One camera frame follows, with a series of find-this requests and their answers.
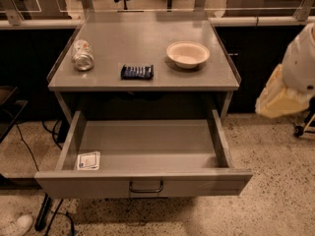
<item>drawer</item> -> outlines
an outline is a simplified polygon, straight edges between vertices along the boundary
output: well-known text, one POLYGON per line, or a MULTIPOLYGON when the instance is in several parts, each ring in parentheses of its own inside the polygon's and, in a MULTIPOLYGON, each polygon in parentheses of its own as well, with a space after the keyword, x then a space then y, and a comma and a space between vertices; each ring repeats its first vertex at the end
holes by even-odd
POLYGON ((35 179, 63 199, 239 195, 252 172, 233 167, 221 119, 205 106, 198 119, 94 120, 78 110, 56 169, 35 179), (92 151, 99 170, 78 170, 78 155, 92 151))

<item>speckled floor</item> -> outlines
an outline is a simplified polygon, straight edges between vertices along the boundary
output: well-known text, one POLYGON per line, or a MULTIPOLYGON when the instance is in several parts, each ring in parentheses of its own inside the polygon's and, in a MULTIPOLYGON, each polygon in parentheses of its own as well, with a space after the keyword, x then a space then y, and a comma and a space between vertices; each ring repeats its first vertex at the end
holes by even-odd
MULTIPOLYGON (((255 114, 229 114, 223 128, 234 166, 253 178, 238 197, 64 200, 77 235, 314 235, 315 136, 292 135, 300 117, 268 120, 255 114)), ((51 169, 59 148, 39 122, 20 124, 39 170, 51 169)), ((32 158, 14 127, 0 146, 3 172, 35 172, 32 158)), ((0 225, 23 213, 37 217, 42 191, 0 191, 0 225)), ((53 202, 55 209, 59 200, 53 202)), ((57 215, 49 235, 70 231, 57 215)), ((43 235, 34 228, 28 235, 43 235)))

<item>caster wheel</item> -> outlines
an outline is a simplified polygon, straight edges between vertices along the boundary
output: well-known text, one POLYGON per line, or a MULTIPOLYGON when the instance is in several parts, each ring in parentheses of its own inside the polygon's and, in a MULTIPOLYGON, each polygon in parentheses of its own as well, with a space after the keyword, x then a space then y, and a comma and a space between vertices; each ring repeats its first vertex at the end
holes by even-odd
POLYGON ((296 126, 296 127, 294 128, 294 135, 295 135, 296 137, 300 137, 300 136, 302 136, 303 134, 304 134, 303 127, 301 127, 301 126, 296 126))

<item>soda can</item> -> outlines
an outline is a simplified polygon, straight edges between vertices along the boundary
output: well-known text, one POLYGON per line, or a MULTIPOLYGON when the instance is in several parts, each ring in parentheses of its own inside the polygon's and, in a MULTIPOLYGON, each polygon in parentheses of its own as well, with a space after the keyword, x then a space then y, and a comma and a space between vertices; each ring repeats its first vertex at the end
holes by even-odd
POLYGON ((87 71, 94 66, 95 62, 92 49, 87 41, 78 39, 74 42, 72 49, 72 63, 79 71, 87 71))

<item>bowl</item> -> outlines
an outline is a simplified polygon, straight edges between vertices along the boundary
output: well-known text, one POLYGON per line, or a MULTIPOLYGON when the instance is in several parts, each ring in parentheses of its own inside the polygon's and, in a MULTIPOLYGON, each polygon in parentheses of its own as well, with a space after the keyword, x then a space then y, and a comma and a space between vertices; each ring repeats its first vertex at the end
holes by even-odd
POLYGON ((166 54, 177 66, 185 69, 197 67, 210 56, 206 46, 192 41, 174 42, 167 47, 166 54))

